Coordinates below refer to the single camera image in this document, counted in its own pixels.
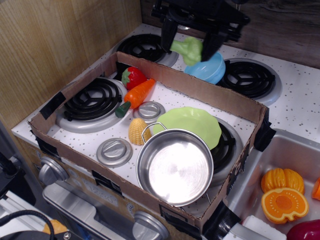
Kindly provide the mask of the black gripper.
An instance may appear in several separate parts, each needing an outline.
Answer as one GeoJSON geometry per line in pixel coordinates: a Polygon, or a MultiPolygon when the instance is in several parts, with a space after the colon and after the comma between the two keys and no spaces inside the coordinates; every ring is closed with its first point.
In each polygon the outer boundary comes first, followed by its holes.
{"type": "Polygon", "coordinates": [[[157,0],[151,15],[162,22],[162,49],[169,53],[178,26],[205,33],[201,61],[205,62],[228,40],[237,41],[250,18],[224,0],[157,0]]]}

